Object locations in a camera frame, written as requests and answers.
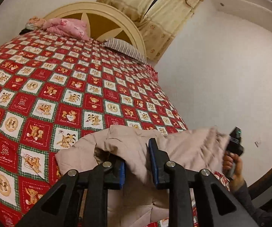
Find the dark sleeve right forearm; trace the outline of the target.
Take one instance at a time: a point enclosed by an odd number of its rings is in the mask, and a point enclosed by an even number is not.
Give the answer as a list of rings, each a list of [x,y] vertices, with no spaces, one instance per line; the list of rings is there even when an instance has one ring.
[[[230,191],[238,202],[247,210],[258,226],[272,226],[272,212],[266,212],[254,207],[246,182],[232,180],[229,183]]]

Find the right hand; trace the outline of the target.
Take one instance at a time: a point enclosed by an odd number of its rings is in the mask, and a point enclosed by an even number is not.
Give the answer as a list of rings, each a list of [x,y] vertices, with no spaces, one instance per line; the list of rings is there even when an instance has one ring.
[[[222,159],[222,172],[229,179],[231,192],[237,191],[245,183],[243,177],[243,161],[234,153],[226,152]]]

